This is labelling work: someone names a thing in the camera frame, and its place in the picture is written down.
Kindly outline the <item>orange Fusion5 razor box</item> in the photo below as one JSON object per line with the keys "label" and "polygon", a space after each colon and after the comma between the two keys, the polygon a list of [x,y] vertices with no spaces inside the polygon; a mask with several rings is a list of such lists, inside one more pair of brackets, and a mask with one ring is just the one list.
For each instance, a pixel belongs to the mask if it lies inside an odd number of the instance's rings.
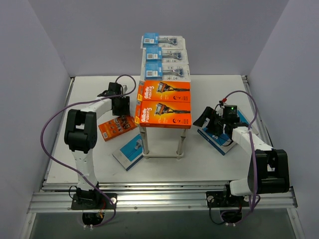
{"label": "orange Fusion5 razor box", "polygon": [[136,105],[134,121],[141,127],[190,129],[191,104],[189,102],[142,101]]}
{"label": "orange Fusion5 razor box", "polygon": [[160,102],[184,102],[190,103],[190,82],[180,81],[140,81],[137,100]]}
{"label": "orange Fusion5 razor box", "polygon": [[135,129],[137,126],[132,116],[121,116],[98,125],[104,141]]}

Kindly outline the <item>clear blue-card razor blister pack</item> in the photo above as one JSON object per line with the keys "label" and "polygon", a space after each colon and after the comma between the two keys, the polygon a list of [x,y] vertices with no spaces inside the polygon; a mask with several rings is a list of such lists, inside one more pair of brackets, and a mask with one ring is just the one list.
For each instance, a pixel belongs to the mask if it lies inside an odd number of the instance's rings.
{"label": "clear blue-card razor blister pack", "polygon": [[142,80],[190,82],[187,64],[146,63],[141,69]]}

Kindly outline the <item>Gillette SkinGuard blister pack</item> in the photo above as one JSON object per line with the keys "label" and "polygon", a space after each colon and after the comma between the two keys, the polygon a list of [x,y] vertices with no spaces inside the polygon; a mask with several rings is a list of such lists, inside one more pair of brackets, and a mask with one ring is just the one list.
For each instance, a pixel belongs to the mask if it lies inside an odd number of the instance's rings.
{"label": "Gillette SkinGuard blister pack", "polygon": [[188,64],[186,50],[147,47],[143,49],[142,63]]}

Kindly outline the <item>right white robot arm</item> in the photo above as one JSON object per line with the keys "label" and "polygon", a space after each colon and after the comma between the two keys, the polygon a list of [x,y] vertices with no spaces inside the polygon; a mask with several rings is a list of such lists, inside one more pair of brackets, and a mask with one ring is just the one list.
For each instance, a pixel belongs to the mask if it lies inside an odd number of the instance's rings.
{"label": "right white robot arm", "polygon": [[225,105],[217,111],[206,107],[193,123],[206,134],[222,137],[239,145],[250,157],[248,175],[233,180],[221,193],[226,205],[234,205],[239,196],[286,193],[290,188],[288,155],[262,141],[251,126],[240,119],[236,105]]}

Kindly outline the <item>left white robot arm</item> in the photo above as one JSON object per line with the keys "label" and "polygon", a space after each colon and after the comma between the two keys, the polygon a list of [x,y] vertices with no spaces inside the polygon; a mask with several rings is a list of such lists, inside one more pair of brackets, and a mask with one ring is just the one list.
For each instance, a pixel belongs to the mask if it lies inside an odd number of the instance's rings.
{"label": "left white robot arm", "polygon": [[100,205],[101,195],[96,190],[98,180],[94,172],[93,148],[97,143],[97,119],[111,111],[114,116],[126,116],[130,112],[130,97],[122,97],[127,86],[110,83],[107,90],[100,93],[96,102],[80,109],[69,110],[64,141],[75,159],[78,175],[77,200],[82,200],[89,209]]}

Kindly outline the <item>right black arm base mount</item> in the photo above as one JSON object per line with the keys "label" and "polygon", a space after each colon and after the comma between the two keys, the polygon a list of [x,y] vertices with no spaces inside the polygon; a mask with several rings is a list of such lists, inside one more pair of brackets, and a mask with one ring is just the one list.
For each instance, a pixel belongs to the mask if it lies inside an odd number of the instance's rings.
{"label": "right black arm base mount", "polygon": [[249,207],[249,203],[244,200],[243,196],[232,196],[224,191],[207,191],[207,206],[210,208],[239,208]]}

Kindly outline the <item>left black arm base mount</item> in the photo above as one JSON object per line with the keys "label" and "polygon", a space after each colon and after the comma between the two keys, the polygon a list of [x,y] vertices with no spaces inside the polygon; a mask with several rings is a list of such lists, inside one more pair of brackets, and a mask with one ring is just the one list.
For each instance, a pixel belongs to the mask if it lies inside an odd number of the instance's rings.
{"label": "left black arm base mount", "polygon": [[116,207],[117,194],[107,193],[106,194],[112,203],[101,194],[91,194],[91,195],[73,195],[71,209],[72,210],[99,210],[107,209],[113,210]]}

